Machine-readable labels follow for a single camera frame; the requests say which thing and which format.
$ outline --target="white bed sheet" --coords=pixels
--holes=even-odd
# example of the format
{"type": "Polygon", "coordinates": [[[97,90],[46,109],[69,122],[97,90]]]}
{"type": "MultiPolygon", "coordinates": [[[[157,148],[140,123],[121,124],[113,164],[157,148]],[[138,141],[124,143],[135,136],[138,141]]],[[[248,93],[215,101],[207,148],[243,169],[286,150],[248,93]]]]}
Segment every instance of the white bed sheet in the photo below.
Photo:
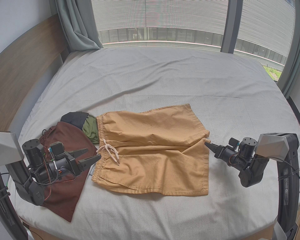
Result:
{"type": "MultiPolygon", "coordinates": [[[[187,48],[117,47],[71,54],[34,106],[19,142],[39,137],[69,111],[97,116],[185,103],[216,144],[267,132],[300,134],[287,101],[254,59],[187,48]]],[[[88,176],[71,223],[22,200],[11,180],[9,191],[21,218],[61,239],[241,239],[277,215],[276,162],[250,188],[242,187],[238,174],[210,153],[209,193],[199,197],[114,193],[88,176]]]]}

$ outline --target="green grass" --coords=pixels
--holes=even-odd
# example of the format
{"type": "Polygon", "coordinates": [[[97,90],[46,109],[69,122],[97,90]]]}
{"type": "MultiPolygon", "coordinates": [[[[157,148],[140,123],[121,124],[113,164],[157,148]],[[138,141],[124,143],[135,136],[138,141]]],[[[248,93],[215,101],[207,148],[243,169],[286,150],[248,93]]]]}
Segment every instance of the green grass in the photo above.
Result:
{"type": "Polygon", "coordinates": [[[270,77],[274,79],[274,77],[271,75],[271,73],[274,73],[278,78],[280,78],[280,75],[281,75],[281,72],[280,71],[277,71],[276,69],[274,68],[271,68],[271,67],[267,67],[267,66],[263,66],[264,69],[266,70],[266,72],[270,75],[270,77]]]}

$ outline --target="olive green fabric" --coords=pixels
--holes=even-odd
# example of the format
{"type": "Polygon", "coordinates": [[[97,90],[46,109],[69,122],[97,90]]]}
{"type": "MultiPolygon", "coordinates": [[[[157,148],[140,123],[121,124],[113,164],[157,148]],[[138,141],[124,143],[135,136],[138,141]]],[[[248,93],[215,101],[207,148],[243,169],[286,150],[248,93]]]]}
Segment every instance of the olive green fabric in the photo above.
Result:
{"type": "Polygon", "coordinates": [[[93,115],[88,115],[83,124],[82,131],[93,144],[99,143],[97,119],[93,115]]]}

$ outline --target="headboard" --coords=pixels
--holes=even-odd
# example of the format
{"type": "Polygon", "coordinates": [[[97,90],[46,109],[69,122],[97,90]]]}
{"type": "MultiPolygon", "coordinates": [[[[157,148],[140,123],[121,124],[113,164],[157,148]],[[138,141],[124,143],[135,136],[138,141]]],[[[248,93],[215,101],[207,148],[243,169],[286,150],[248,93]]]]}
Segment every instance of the headboard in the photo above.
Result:
{"type": "Polygon", "coordinates": [[[56,14],[0,53],[0,131],[8,130],[31,87],[67,45],[56,14]]]}

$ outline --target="building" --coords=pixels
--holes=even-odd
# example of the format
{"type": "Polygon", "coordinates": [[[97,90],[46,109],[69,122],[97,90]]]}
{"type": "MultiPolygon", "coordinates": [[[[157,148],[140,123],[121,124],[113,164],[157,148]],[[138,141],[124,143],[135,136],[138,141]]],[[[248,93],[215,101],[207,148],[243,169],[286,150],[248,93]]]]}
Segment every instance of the building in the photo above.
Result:
{"type": "MultiPolygon", "coordinates": [[[[221,49],[227,0],[94,0],[92,4],[105,47],[221,49]]],[[[234,53],[282,71],[294,23],[294,0],[243,0],[234,53]]]]}

